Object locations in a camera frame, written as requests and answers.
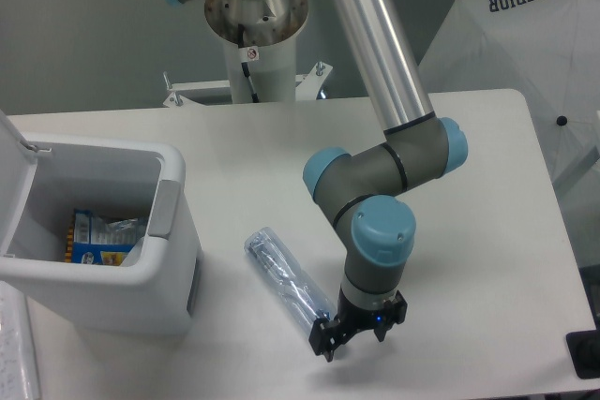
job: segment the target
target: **gray wall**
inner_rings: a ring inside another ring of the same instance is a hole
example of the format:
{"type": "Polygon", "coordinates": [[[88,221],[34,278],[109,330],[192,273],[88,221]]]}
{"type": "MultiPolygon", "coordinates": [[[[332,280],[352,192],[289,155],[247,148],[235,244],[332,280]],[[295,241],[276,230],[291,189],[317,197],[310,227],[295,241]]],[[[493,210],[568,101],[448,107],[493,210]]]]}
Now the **gray wall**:
{"type": "MultiPolygon", "coordinates": [[[[454,0],[395,0],[419,60],[454,0]]],[[[332,0],[309,0],[298,71],[335,67],[334,96],[365,93],[332,0]]],[[[7,114],[148,108],[173,82],[226,78],[203,2],[0,0],[0,109],[7,114]]]]}

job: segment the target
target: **black cable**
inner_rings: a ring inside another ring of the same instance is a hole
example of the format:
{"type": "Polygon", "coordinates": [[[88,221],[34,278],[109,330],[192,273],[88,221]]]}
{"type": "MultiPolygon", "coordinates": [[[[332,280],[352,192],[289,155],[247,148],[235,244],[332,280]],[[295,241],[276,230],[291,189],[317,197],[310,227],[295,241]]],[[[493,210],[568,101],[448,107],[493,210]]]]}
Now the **black cable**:
{"type": "MultiPolygon", "coordinates": [[[[241,23],[237,24],[237,48],[244,48],[244,25],[241,23]]],[[[242,72],[244,72],[244,77],[246,77],[247,85],[250,88],[252,103],[259,103],[259,95],[257,94],[256,89],[254,88],[254,83],[252,82],[252,78],[250,77],[248,62],[242,62],[242,72]]]]}

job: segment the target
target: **snack package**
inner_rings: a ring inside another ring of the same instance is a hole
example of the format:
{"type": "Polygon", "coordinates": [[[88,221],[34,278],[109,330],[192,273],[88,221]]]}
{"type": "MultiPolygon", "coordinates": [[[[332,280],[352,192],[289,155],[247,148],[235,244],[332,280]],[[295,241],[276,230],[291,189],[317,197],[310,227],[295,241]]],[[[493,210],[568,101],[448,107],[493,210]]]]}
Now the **snack package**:
{"type": "Polygon", "coordinates": [[[120,266],[144,236],[148,219],[113,219],[75,210],[67,235],[65,262],[120,266]]]}

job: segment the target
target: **white box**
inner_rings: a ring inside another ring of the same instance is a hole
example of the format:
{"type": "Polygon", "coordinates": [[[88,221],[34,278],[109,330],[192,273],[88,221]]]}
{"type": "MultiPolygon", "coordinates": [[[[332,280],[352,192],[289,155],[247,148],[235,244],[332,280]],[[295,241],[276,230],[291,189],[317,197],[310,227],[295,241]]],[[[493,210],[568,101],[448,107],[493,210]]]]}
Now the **white box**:
{"type": "Polygon", "coordinates": [[[0,279],[77,325],[186,331],[203,252],[181,154],[149,142],[25,137],[0,111],[0,279]],[[74,208],[149,216],[140,259],[130,267],[63,262],[74,208]]]}

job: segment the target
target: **white umbrella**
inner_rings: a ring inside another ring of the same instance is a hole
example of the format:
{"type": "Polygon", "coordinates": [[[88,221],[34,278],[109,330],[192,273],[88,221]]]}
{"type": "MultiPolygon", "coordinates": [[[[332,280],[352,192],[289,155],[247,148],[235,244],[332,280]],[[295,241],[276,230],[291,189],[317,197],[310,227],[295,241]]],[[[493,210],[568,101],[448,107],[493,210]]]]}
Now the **white umbrella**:
{"type": "MultiPolygon", "coordinates": [[[[600,0],[456,0],[420,71],[429,92],[519,90],[555,178],[593,139],[600,0]]],[[[597,166],[561,200],[580,265],[600,261],[597,166]]]]}

